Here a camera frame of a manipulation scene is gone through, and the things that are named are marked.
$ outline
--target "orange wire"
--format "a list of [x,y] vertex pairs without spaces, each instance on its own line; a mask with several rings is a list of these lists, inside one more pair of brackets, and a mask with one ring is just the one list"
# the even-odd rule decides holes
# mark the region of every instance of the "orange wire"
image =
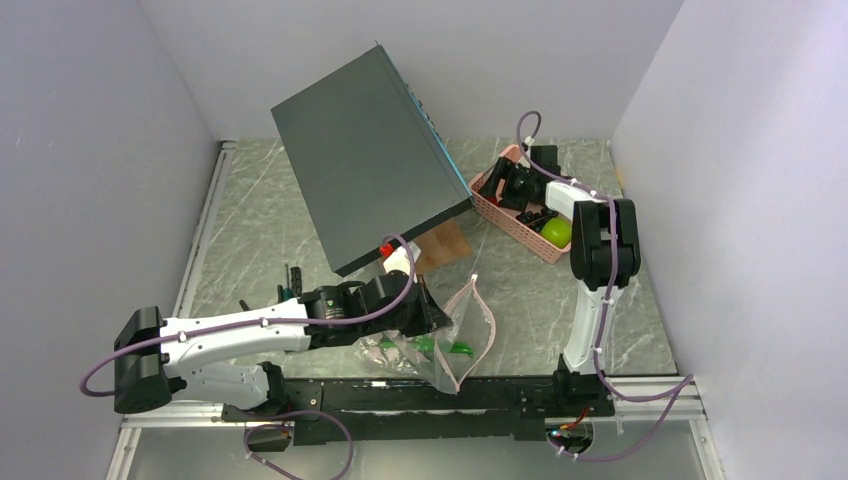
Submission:
[[561,425],[559,428],[561,428],[561,429],[563,429],[563,430],[571,430],[572,428],[576,427],[577,425],[580,425],[580,422],[582,422],[582,421],[583,421],[583,419],[584,419],[584,418],[586,418],[586,415],[587,415],[588,413],[589,413],[589,406],[588,406],[588,405],[586,405],[586,406],[583,408],[583,411],[582,411],[582,412],[580,412],[580,416],[579,416],[579,417],[577,417],[577,420],[575,420],[575,421],[573,421],[573,422],[571,422],[571,423],[563,424],[563,425]]

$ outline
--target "gray marble surface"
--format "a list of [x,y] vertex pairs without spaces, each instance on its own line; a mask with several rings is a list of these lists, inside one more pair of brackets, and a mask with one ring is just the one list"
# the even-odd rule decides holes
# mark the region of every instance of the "gray marble surface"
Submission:
[[[621,194],[606,141],[538,139],[559,146],[563,171],[608,193]],[[467,181],[494,163],[510,142],[506,138],[446,140],[449,153]],[[426,276],[433,296],[444,304],[479,275],[480,294],[497,319],[490,354],[475,375],[540,375],[556,367],[571,332],[577,299],[576,280],[563,256],[549,265],[475,211],[457,217],[471,244],[471,256]],[[206,317],[276,302],[276,285],[285,267],[303,269],[304,290],[334,285],[303,197],[279,140],[239,141],[227,179],[191,314]],[[375,232],[375,243],[382,232]],[[374,268],[351,277],[370,278]],[[607,370],[613,374],[675,373],[668,340],[643,263],[625,291],[611,332]],[[237,359],[237,364],[271,360],[287,377],[374,377],[391,372],[355,355],[352,347],[326,348],[296,355],[270,352]]]

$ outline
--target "green object in bag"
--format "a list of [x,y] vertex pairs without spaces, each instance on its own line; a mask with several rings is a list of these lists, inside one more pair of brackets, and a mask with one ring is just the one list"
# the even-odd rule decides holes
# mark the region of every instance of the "green object in bag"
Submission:
[[[419,337],[409,342],[409,346],[418,350],[422,353],[433,353],[433,348],[436,345],[436,341],[430,337]],[[384,338],[377,344],[380,348],[388,349],[388,348],[397,348],[395,342]],[[450,353],[461,353],[464,355],[468,355],[470,358],[474,358],[474,351],[471,347],[468,346],[465,342],[456,342],[450,349]]]

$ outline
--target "pink basket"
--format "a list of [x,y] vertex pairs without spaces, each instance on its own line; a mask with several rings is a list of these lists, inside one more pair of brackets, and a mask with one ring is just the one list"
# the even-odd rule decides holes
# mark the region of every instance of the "pink basket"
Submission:
[[[521,150],[519,150],[518,145],[510,145],[501,152],[500,156],[518,163],[518,161],[521,160]],[[492,168],[489,168],[471,180],[471,193],[474,196],[474,208],[477,210],[477,213],[486,220],[494,223],[498,228],[509,234],[512,238],[518,240],[522,245],[532,250],[536,255],[542,257],[542,259],[546,262],[556,263],[563,253],[571,250],[571,242],[569,242],[564,248],[557,248],[552,243],[542,238],[541,235],[534,232],[531,228],[516,220],[515,217],[521,212],[517,210],[510,210],[508,208],[500,208],[483,198],[483,196],[478,192],[480,188],[483,187],[486,179],[489,178],[489,173],[491,171]],[[501,180],[500,185],[498,185],[498,201],[501,199],[502,190],[503,180]],[[533,212],[538,212],[541,209],[541,205],[535,205],[532,203],[527,206],[527,210]],[[565,221],[569,221],[568,218],[561,214],[560,218]]]

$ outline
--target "metal frame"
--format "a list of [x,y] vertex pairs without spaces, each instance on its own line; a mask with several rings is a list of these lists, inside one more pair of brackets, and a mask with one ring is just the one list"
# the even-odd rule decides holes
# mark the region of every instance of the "metal frame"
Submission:
[[[203,205],[201,218],[195,230],[194,240],[189,254],[188,265],[177,295],[174,316],[184,316],[191,311],[200,269],[206,255],[206,249],[212,235],[215,217],[227,183],[230,166],[235,155],[236,142],[222,142],[221,152],[212,174],[209,192]],[[611,383],[626,395],[643,396],[656,394],[677,385],[682,377],[619,377],[610,378]],[[619,432],[624,422],[656,420],[665,409],[667,400],[647,403],[630,403],[614,399],[616,415],[614,417],[594,417],[592,421],[615,421]],[[172,402],[152,412],[126,415],[123,417],[118,442],[112,455],[112,462],[106,474],[106,480],[126,480],[129,478],[138,442],[145,428],[241,428],[260,425],[265,422],[223,422],[221,421],[221,403]],[[573,418],[547,418],[549,424],[573,421]],[[695,384],[683,389],[666,421],[688,421],[693,439],[701,460],[704,476],[708,480],[724,480],[725,472],[715,448],[709,423],[701,402],[698,387]]]

